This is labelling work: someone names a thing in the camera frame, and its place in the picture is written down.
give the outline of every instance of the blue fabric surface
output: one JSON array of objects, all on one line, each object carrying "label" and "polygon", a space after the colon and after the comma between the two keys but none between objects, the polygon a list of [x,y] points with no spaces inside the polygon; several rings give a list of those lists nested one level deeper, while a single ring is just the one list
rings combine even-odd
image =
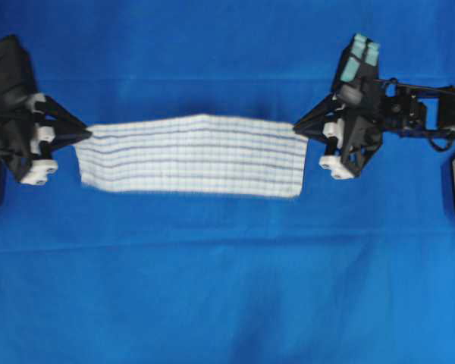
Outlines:
[{"label": "blue fabric surface", "polygon": [[[89,125],[295,122],[357,32],[381,43],[382,77],[455,85],[448,0],[0,1],[0,37]],[[323,149],[291,201],[103,193],[72,148],[44,187],[9,176],[0,363],[455,362],[455,148],[387,135],[350,181]]]}]

